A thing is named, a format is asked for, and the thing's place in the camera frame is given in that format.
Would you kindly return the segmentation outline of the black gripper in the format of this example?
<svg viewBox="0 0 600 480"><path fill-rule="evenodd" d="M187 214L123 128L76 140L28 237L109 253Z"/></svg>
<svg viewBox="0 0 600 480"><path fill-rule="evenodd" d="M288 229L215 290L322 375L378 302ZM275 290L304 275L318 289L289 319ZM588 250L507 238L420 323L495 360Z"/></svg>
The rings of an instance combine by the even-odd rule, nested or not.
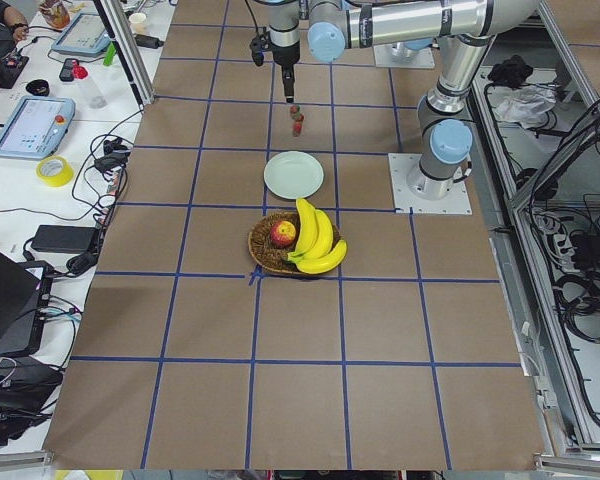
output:
<svg viewBox="0 0 600 480"><path fill-rule="evenodd" d="M293 67L300 60L300 43L296 42L289 46L273 44L272 53L274 62L282 68L281 75L285 101L293 103L295 100L295 74Z"/></svg>

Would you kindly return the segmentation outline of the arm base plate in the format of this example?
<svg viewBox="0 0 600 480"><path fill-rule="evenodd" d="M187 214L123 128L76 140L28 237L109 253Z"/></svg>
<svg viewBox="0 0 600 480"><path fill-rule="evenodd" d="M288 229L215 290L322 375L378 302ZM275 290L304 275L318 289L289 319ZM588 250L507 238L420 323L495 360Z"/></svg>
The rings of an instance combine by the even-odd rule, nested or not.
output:
<svg viewBox="0 0 600 480"><path fill-rule="evenodd" d="M435 60L430 44L410 48L405 42L373 47L377 67L433 70Z"/></svg>
<svg viewBox="0 0 600 480"><path fill-rule="evenodd" d="M471 215L462 165L451 179L433 180L421 171L420 158L415 153L388 155L394 210L399 214Z"/></svg>

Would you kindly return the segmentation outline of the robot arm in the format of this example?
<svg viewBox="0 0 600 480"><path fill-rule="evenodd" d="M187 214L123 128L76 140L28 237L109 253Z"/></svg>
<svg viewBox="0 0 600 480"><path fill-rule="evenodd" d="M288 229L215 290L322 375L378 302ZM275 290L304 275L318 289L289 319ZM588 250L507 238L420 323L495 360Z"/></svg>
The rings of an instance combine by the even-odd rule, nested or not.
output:
<svg viewBox="0 0 600 480"><path fill-rule="evenodd" d="M456 172L472 147L469 127L457 116L495 37L526 20L536 1L267 1L267 26L256 31L250 49L261 65L271 53L280 66L284 95L294 100L294 67L300 59L299 24L309 23L311 55L332 63L347 49L367 49L420 40L443 44L443 68L423 97L418 118L423 153L406 176L409 189L427 200L444 198L461 182Z"/></svg>

